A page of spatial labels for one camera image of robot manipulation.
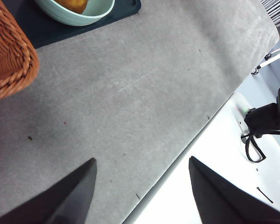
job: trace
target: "scratch on table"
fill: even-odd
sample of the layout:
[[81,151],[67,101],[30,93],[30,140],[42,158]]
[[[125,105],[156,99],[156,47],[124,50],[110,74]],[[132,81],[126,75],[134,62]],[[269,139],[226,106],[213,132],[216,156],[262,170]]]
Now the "scratch on table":
[[139,82],[140,80],[144,79],[146,76],[150,75],[150,73],[145,74],[143,76],[141,76],[140,78],[136,79],[135,81],[133,81],[132,83],[126,85],[125,87],[121,88],[120,90],[118,90],[117,92],[121,92],[127,88],[129,88],[130,86],[134,85],[135,83]]

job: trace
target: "metal rod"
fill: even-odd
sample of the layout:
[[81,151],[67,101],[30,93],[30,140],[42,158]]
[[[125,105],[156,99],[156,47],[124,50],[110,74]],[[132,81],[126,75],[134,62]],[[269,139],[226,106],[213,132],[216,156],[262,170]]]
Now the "metal rod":
[[261,63],[259,66],[257,66],[257,68],[258,68],[258,69],[261,69],[261,68],[267,66],[268,64],[270,64],[270,63],[272,63],[272,62],[278,60],[279,58],[280,58],[280,54],[278,54],[278,55],[276,55],[276,56],[274,56],[274,57],[268,59],[267,61]]

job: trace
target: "black cable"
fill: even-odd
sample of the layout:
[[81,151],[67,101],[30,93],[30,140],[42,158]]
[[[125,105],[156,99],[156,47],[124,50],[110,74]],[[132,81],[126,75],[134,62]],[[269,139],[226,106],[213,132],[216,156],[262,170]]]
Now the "black cable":
[[[254,161],[254,160],[250,157],[250,155],[249,155],[249,145],[250,145],[250,142],[252,143],[252,145],[256,148],[256,150],[257,150],[257,151],[259,152],[259,154],[261,155],[261,159],[260,159],[260,160]],[[259,146],[257,145],[257,143],[256,143],[256,141],[255,141],[253,135],[248,137],[248,139],[247,139],[247,141],[246,141],[246,144],[245,144],[245,149],[246,149],[247,158],[248,158],[248,160],[251,161],[251,162],[257,163],[257,162],[261,162],[261,161],[263,161],[263,160],[266,159],[265,154],[262,152],[262,150],[261,150],[261,149],[259,148]]]

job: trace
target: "table surface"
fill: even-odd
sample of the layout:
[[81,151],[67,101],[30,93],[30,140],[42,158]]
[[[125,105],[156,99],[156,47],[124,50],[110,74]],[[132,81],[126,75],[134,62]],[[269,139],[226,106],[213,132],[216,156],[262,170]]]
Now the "table surface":
[[94,157],[86,223],[121,223],[279,38],[258,1],[141,2],[0,101],[0,216]]
[[[164,175],[162,183],[149,192],[150,199],[141,201],[125,224],[201,223],[189,175],[191,156],[246,193],[280,211],[280,146],[273,136],[264,135],[256,141],[267,158],[260,163],[252,163],[248,161],[245,145],[240,139],[242,134],[248,133],[244,118],[247,109],[252,107],[240,93],[233,94],[168,169],[169,174]],[[253,159],[259,158],[252,147],[250,152]]]

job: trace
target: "food in bowl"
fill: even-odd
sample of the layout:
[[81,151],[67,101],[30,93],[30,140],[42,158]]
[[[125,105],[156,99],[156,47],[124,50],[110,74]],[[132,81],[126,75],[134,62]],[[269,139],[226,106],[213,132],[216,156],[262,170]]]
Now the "food in bowl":
[[82,14],[86,9],[88,0],[55,0],[59,5],[75,13]]

